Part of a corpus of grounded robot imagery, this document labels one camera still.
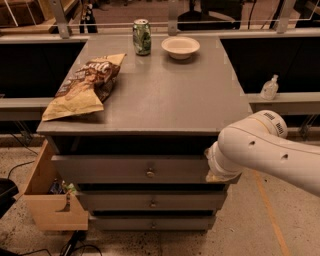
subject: open drawer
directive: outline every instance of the open drawer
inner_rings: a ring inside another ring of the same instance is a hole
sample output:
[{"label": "open drawer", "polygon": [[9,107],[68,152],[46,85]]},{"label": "open drawer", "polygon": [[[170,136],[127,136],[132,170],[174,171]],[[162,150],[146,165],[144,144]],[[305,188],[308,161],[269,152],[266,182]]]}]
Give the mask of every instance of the open drawer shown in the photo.
[{"label": "open drawer", "polygon": [[83,210],[76,196],[71,194],[70,208],[66,209],[66,195],[48,194],[54,179],[60,179],[51,162],[52,155],[53,151],[45,141],[24,193],[27,207],[40,230],[87,230],[88,212]]}]

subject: white bowl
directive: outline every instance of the white bowl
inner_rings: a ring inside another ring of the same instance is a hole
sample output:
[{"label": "white bowl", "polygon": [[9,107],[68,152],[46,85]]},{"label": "white bowl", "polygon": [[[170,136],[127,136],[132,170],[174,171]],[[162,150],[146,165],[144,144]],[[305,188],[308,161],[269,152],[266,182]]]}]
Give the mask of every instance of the white bowl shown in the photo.
[{"label": "white bowl", "polygon": [[187,59],[192,53],[200,49],[197,40],[182,36],[169,37],[162,41],[161,46],[172,58],[177,60]]}]

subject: cabinet top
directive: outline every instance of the cabinet top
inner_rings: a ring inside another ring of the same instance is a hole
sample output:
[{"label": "cabinet top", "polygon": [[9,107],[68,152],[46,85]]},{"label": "cabinet top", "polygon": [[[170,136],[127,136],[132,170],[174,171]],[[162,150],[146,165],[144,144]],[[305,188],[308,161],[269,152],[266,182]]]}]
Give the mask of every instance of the cabinet top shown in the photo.
[{"label": "cabinet top", "polygon": [[217,134],[251,109],[218,37],[191,35],[200,50],[187,60],[161,48],[168,36],[152,35],[151,54],[135,54],[132,35],[90,37],[67,77],[88,60],[126,53],[104,111],[41,122],[43,135]]}]

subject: drawer front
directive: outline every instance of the drawer front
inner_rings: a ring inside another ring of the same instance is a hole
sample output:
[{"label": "drawer front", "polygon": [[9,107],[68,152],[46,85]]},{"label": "drawer front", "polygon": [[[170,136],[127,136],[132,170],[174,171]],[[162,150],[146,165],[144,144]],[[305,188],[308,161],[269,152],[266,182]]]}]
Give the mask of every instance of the drawer front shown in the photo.
[{"label": "drawer front", "polygon": [[192,194],[103,194],[78,195],[82,207],[90,212],[105,210],[216,210],[221,209],[226,192]]},{"label": "drawer front", "polygon": [[116,218],[90,217],[90,222],[100,230],[209,230],[215,216],[181,218]]},{"label": "drawer front", "polygon": [[202,156],[53,156],[72,183],[206,183],[209,166]]}]

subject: gray cabinet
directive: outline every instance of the gray cabinet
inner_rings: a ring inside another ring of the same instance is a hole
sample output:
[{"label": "gray cabinet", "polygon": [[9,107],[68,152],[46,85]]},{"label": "gray cabinet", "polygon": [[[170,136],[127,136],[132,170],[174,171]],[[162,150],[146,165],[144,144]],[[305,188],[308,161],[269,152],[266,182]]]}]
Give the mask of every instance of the gray cabinet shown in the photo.
[{"label": "gray cabinet", "polygon": [[41,122],[52,161],[105,230],[207,230],[229,184],[208,184],[204,151],[228,124],[251,109],[220,39],[200,43],[177,61],[152,35],[152,52],[137,56],[132,35],[90,35],[70,76],[90,58],[126,53],[104,111]]}]

